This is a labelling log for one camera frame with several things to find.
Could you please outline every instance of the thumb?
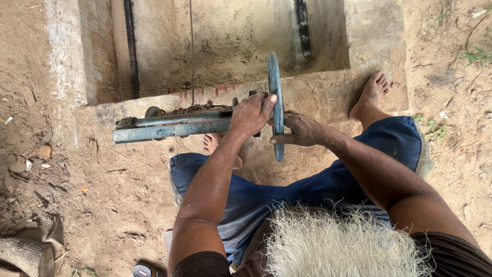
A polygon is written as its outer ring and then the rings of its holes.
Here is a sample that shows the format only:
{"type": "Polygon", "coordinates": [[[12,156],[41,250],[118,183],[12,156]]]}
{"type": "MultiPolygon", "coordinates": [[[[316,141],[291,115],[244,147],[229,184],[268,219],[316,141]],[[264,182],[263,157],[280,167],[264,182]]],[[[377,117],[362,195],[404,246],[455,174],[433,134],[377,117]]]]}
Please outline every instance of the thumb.
{"type": "Polygon", "coordinates": [[[271,144],[297,144],[296,134],[276,135],[270,139],[271,144]]]}
{"type": "Polygon", "coordinates": [[[268,97],[263,99],[260,113],[265,118],[268,118],[268,116],[270,115],[270,112],[274,108],[275,102],[277,102],[277,96],[275,94],[270,94],[268,97]]]}

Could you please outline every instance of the right hand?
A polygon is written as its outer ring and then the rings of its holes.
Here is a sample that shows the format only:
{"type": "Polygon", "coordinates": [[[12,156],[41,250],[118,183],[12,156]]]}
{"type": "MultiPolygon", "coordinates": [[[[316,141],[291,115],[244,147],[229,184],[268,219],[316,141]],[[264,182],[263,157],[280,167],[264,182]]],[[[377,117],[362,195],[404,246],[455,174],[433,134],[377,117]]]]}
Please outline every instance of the right hand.
{"type": "MultiPolygon", "coordinates": [[[[274,119],[270,118],[267,123],[268,125],[273,126],[274,119]]],[[[308,116],[293,110],[288,110],[283,113],[283,123],[290,128],[292,133],[273,136],[270,139],[270,143],[313,146],[321,144],[323,141],[323,125],[308,116]]]]}

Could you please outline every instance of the black metal bar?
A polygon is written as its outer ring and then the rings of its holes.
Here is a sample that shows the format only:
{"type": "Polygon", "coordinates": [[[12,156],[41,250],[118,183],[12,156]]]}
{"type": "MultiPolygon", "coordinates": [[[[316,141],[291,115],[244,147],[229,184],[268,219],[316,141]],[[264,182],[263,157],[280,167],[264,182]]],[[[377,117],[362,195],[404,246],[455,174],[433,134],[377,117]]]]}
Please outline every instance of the black metal bar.
{"type": "Polygon", "coordinates": [[[133,99],[140,98],[140,82],[138,80],[137,53],[135,50],[135,33],[133,27],[133,3],[123,0],[124,19],[126,23],[126,39],[128,40],[128,55],[130,58],[131,92],[133,99]]]}
{"type": "Polygon", "coordinates": [[[168,124],[168,123],[180,123],[180,122],[197,122],[197,121],[212,121],[220,118],[231,117],[231,110],[216,110],[216,111],[202,111],[197,113],[177,114],[177,115],[164,115],[158,117],[149,118],[137,118],[133,120],[133,124],[136,127],[168,124]]]}
{"type": "Polygon", "coordinates": [[[309,40],[308,9],[304,0],[295,0],[297,8],[297,19],[299,20],[299,31],[301,32],[301,48],[303,56],[311,56],[311,42],[309,40]]]}
{"type": "Polygon", "coordinates": [[[113,141],[117,144],[148,141],[150,139],[165,137],[227,132],[229,125],[231,125],[231,120],[232,118],[224,118],[207,122],[114,130],[112,136],[113,141]]]}

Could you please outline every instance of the left hand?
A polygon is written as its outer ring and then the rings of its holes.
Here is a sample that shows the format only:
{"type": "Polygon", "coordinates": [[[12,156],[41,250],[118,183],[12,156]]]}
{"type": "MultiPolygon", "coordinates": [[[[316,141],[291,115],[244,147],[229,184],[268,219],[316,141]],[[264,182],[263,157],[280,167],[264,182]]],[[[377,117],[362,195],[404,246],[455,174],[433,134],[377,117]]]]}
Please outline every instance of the left hand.
{"type": "Polygon", "coordinates": [[[244,99],[234,109],[228,132],[239,135],[242,139],[258,133],[267,123],[275,102],[275,94],[261,91],[244,99]]]}

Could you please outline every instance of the bare foot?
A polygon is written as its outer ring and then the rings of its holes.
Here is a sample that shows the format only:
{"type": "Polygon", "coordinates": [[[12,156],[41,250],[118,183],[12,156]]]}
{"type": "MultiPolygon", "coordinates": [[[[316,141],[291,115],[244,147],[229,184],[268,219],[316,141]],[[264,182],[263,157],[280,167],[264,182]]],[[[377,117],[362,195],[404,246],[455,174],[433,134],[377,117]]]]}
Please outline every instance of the bare foot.
{"type": "Polygon", "coordinates": [[[382,71],[376,71],[366,83],[362,95],[350,111],[349,118],[354,121],[361,121],[363,110],[367,109],[368,105],[377,107],[383,101],[383,98],[388,94],[388,82],[382,71]]]}
{"type": "MultiPolygon", "coordinates": [[[[203,149],[207,156],[212,155],[212,153],[217,148],[218,144],[222,139],[216,133],[209,133],[203,135],[203,149]]],[[[241,169],[243,167],[243,161],[238,156],[234,162],[234,169],[241,169]]]]}

